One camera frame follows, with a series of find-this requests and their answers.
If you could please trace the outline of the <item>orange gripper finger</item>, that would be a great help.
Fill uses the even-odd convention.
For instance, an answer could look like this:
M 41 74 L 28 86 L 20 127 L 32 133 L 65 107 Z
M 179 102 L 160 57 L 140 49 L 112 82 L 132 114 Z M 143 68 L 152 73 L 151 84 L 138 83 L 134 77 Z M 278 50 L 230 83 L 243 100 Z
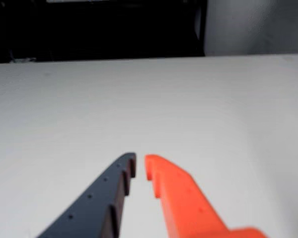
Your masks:
M 263 238 L 255 228 L 229 229 L 192 176 L 159 155 L 146 155 L 147 179 L 160 199 L 170 238 Z

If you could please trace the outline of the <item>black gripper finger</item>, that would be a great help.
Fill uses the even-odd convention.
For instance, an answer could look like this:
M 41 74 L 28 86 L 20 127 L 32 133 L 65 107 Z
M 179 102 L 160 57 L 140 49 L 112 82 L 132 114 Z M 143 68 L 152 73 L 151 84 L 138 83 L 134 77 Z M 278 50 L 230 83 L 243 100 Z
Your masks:
M 41 238 L 117 238 L 136 176 L 136 154 L 117 158 L 46 230 Z

